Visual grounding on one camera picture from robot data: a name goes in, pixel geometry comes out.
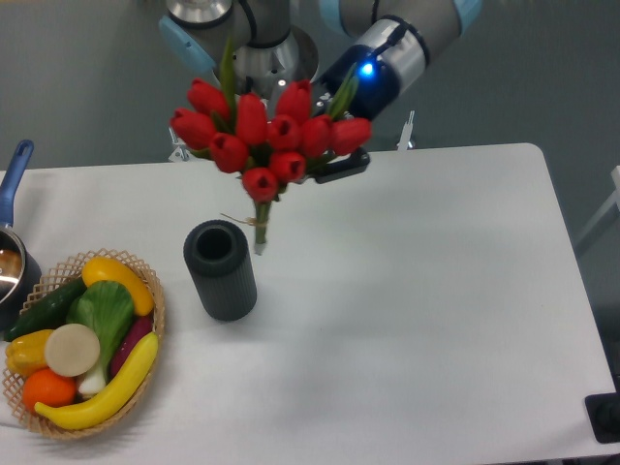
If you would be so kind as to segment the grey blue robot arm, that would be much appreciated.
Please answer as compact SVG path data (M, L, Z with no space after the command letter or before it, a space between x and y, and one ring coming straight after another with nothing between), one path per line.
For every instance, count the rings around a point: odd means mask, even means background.
M325 25L354 39L331 65L296 26L294 1L169 1L159 21L170 50L197 74L224 76L233 62L233 89L256 92L273 114L295 80L313 83L323 113L349 71L358 89L348 113L375 119L395 102L472 24L479 1L313 1Z

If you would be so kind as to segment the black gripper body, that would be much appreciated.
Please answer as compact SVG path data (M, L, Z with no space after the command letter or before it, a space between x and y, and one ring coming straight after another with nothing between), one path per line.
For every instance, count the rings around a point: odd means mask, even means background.
M353 45L312 84L315 114L373 120L398 96L399 79L369 46Z

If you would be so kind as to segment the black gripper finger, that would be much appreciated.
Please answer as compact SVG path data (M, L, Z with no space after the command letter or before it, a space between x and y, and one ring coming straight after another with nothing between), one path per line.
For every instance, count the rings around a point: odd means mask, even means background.
M313 179L318 184L325 184L366 171L370 164L369 153L360 147L347 157L338 161L331 161L313 174Z

